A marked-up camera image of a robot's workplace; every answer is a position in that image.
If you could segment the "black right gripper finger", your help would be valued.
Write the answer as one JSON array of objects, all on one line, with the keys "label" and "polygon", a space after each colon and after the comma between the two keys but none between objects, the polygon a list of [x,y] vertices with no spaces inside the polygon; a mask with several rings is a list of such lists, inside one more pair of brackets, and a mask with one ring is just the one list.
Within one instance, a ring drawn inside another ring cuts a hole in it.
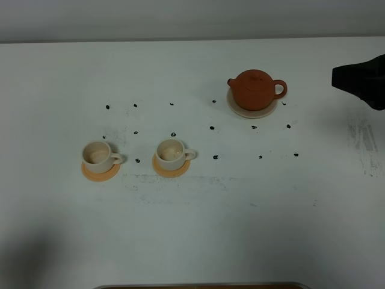
[{"label": "black right gripper finger", "polygon": [[333,68],[331,85],[358,97],[374,110],[384,110],[384,55]]}]

